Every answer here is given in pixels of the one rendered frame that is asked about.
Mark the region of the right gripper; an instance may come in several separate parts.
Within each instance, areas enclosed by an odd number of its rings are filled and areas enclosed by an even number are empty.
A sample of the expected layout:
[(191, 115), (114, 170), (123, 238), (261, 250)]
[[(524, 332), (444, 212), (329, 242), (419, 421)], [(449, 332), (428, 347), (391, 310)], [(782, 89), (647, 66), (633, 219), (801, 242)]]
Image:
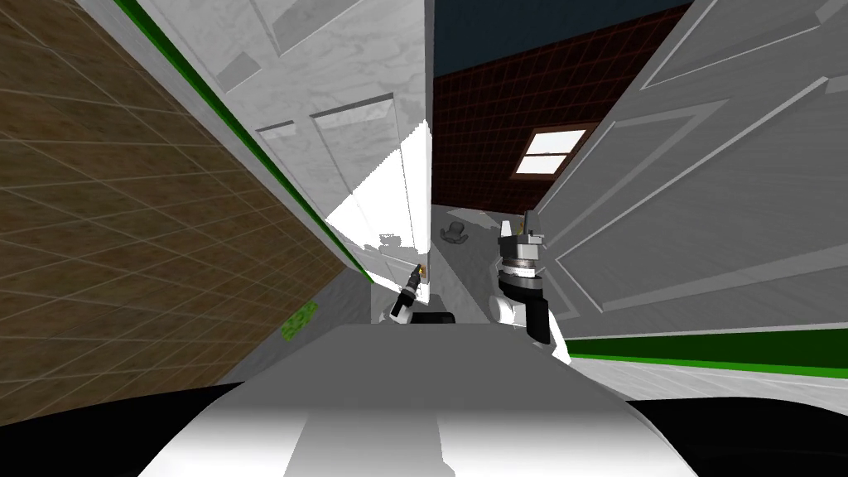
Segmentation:
[(523, 233), (514, 235), (510, 220), (502, 220), (498, 238), (499, 254), (506, 266), (535, 266), (544, 236), (536, 210), (524, 214)]

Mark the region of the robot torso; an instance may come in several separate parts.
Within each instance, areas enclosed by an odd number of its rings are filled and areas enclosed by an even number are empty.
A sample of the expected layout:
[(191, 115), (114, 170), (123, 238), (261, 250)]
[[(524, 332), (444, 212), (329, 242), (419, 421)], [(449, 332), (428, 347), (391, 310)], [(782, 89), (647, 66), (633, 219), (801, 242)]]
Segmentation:
[(639, 411), (505, 325), (344, 325), (139, 477), (696, 477)]

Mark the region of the white marbled door leaf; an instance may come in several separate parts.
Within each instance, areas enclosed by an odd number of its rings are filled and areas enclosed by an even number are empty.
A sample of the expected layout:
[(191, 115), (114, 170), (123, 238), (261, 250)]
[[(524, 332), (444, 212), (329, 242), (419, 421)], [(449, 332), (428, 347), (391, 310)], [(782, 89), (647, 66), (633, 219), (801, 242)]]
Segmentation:
[(377, 284), (431, 249), (435, 0), (139, 0)]

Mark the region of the grey panelled door leaf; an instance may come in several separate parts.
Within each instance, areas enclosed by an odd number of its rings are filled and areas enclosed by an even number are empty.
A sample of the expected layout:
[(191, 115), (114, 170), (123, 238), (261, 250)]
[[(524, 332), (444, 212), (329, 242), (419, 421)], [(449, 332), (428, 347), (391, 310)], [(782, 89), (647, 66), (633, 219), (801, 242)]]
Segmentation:
[(538, 212), (569, 338), (848, 327), (848, 0), (695, 0)]

